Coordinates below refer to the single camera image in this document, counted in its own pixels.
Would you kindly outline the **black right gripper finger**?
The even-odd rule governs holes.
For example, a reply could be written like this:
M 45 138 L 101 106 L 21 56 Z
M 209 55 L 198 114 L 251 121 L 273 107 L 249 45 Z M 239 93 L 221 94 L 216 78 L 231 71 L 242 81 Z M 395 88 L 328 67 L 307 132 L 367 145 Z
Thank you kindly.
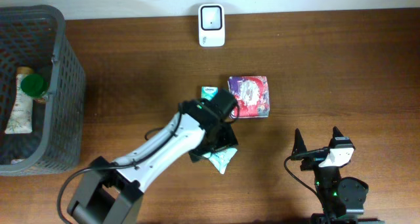
M 300 130 L 297 128 L 295 130 L 295 138 L 291 155 L 297 156 L 298 154 L 302 154 L 305 152 L 307 152 L 306 145 L 303 141 Z
M 343 139 L 344 138 L 344 135 L 339 131 L 337 126 L 333 127 L 332 138 L 333 139 Z

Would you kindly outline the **mint green wipes pack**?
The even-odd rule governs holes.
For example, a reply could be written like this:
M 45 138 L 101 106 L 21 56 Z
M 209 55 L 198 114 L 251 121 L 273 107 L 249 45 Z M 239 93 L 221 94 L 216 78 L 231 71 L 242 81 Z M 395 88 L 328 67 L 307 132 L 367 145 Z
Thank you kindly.
M 216 153 L 208 152 L 204 154 L 203 157 L 209 160 L 220 174 L 224 175 L 228 164 L 237 151 L 238 150 L 236 148 L 227 148 L 226 150 Z

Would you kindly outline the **small green tissue packet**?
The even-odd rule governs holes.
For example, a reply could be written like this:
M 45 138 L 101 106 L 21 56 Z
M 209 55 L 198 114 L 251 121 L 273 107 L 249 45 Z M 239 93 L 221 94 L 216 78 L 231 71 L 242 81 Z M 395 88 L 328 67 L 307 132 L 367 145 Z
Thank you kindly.
M 217 93 L 218 93 L 217 87 L 202 87 L 201 88 L 201 98 L 211 100 Z

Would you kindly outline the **red purple tissue pack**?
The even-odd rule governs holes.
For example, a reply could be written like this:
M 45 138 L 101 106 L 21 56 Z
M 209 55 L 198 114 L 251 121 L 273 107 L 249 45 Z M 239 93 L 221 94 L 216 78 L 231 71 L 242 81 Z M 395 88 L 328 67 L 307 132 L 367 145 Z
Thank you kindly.
M 230 114 L 232 119 L 269 117 L 270 96 L 266 76 L 231 76 L 228 86 L 240 108 L 233 109 Z

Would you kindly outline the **green lid jar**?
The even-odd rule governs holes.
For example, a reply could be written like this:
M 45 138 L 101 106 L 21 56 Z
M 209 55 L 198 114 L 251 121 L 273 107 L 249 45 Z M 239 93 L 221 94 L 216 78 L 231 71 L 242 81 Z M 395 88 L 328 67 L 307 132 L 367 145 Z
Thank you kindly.
M 49 84 L 39 74 L 27 75 L 20 84 L 21 90 L 35 102 L 45 104 L 48 100 L 47 91 Z

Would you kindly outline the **white cream tube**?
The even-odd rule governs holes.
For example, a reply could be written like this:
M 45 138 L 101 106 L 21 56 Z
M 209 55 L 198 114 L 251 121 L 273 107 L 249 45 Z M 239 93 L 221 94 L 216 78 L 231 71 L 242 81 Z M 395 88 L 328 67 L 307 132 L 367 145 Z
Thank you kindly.
M 28 134 L 32 132 L 32 109 L 33 99 L 25 94 L 21 88 L 21 83 L 28 75 L 33 74 L 29 67 L 21 66 L 16 71 L 16 97 L 5 133 Z

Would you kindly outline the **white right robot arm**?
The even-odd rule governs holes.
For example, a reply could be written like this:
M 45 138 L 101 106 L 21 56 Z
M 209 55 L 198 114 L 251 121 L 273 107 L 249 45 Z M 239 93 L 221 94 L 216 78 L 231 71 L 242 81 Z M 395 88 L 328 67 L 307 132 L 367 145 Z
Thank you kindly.
M 367 183 L 355 177 L 342 177 L 340 169 L 350 163 L 355 146 L 337 127 L 332 129 L 328 146 L 308 150 L 301 135 L 295 130 L 291 155 L 283 166 L 298 183 L 313 192 L 322 206 L 322 213 L 314 213 L 311 223 L 382 223 L 376 218 L 361 219 L 364 203 L 369 192 Z M 309 187 L 287 167 L 288 161 L 300 161 L 301 171 L 314 172 L 314 188 Z

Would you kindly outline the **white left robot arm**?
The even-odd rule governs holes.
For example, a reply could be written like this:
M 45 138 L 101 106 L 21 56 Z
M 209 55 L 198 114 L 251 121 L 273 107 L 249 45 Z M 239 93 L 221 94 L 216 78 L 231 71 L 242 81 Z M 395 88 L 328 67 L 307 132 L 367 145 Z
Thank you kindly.
M 136 150 L 112 162 L 99 156 L 71 175 L 82 177 L 67 213 L 76 223 L 136 223 L 147 188 L 174 161 L 220 160 L 238 141 L 228 120 L 238 107 L 234 95 L 221 89 L 211 99 L 178 105 L 173 119 Z

